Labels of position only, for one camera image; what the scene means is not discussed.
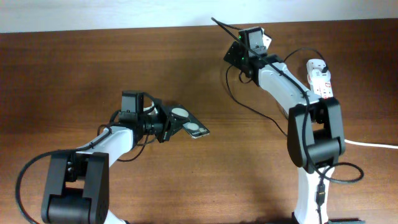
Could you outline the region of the black smartphone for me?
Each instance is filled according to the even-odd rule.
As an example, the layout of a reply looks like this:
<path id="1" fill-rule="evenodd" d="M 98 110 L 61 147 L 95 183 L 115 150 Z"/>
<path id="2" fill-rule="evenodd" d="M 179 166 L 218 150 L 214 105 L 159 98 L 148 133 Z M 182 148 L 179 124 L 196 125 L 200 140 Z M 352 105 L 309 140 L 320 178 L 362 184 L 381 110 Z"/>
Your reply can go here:
<path id="1" fill-rule="evenodd" d="M 193 139 L 209 135 L 210 130 L 182 105 L 173 106 L 171 115 Z"/>

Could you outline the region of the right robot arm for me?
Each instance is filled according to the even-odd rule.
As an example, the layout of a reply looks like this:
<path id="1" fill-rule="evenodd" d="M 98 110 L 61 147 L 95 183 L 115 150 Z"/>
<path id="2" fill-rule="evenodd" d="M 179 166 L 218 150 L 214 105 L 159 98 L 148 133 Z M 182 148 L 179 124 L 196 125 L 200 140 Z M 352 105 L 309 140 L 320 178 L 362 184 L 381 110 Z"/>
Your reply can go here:
<path id="1" fill-rule="evenodd" d="M 284 60 L 268 54 L 271 38 L 260 27 L 239 29 L 224 60 L 271 94 L 287 114 L 287 150 L 298 169 L 294 223 L 329 223 L 327 197 L 339 157 L 345 152 L 341 106 L 307 88 Z"/>

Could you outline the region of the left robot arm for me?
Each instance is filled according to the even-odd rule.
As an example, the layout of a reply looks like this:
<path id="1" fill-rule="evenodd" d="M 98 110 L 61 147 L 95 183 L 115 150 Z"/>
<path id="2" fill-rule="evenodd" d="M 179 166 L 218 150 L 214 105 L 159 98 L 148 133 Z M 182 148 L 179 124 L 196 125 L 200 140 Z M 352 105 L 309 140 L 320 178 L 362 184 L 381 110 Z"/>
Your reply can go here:
<path id="1" fill-rule="evenodd" d="M 149 136 L 165 142 L 189 125 L 200 128 L 181 105 L 165 106 L 143 91 L 124 90 L 121 108 L 82 147 L 50 158 L 41 208 L 44 223 L 124 223 L 109 209 L 109 169 Z"/>

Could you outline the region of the white power strip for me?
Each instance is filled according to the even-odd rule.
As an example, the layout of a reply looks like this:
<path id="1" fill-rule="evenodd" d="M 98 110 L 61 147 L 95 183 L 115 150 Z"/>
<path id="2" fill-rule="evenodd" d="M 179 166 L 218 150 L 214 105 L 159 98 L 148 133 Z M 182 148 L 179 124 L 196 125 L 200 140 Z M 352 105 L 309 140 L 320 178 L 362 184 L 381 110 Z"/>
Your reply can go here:
<path id="1" fill-rule="evenodd" d="M 310 59 L 306 64 L 310 89 L 324 99 L 333 97 L 331 73 L 329 70 L 326 73 L 322 73 L 325 65 L 326 63 L 322 59 Z"/>

